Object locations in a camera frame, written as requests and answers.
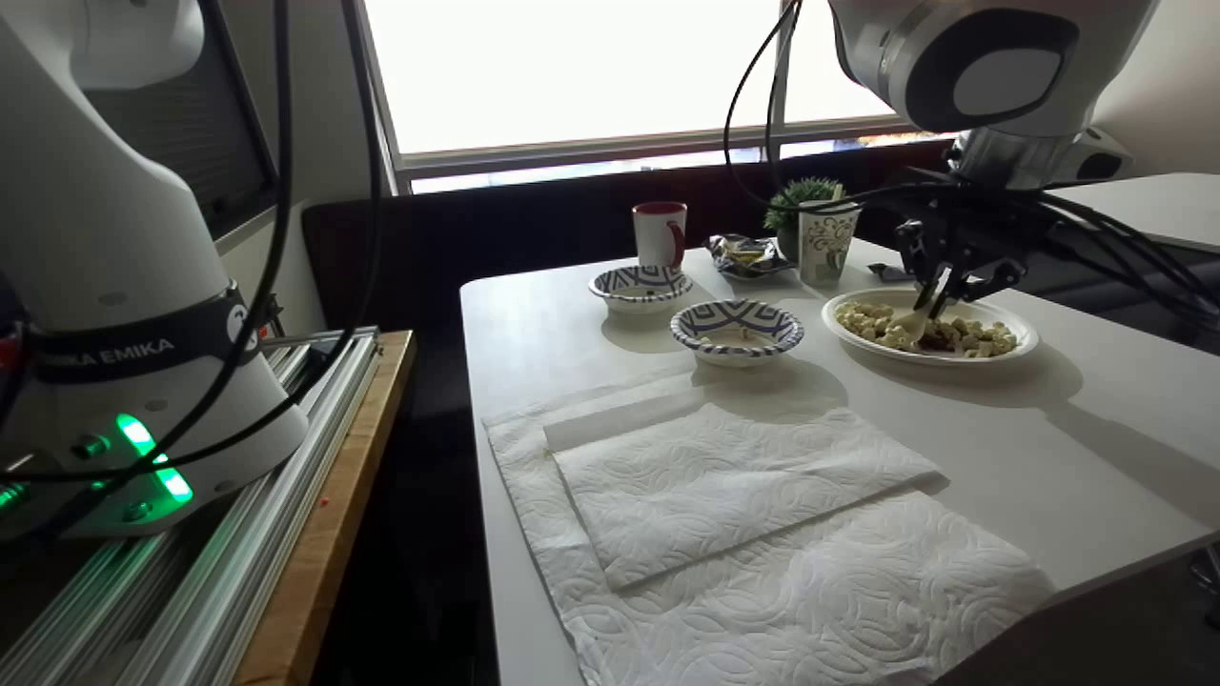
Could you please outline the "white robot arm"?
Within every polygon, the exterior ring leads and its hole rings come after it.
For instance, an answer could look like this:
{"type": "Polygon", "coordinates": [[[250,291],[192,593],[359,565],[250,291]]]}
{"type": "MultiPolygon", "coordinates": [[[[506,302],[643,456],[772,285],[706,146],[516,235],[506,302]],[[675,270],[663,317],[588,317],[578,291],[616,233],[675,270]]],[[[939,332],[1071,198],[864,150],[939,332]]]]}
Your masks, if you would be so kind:
{"type": "Polygon", "coordinates": [[[25,313],[5,540],[166,529],[309,435],[196,189],[90,106],[201,47],[198,0],[0,0],[0,270],[25,313]]]}

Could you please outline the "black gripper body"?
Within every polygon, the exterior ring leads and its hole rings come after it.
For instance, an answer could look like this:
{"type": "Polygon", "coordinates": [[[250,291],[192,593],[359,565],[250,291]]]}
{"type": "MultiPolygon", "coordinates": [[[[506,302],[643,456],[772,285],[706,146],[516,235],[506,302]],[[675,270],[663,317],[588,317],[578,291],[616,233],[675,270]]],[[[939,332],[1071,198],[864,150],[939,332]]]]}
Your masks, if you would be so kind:
{"type": "Polygon", "coordinates": [[[931,321],[1016,285],[1051,226],[1032,195],[961,184],[898,188],[889,211],[898,213],[892,240],[915,277],[915,308],[931,321]]]}

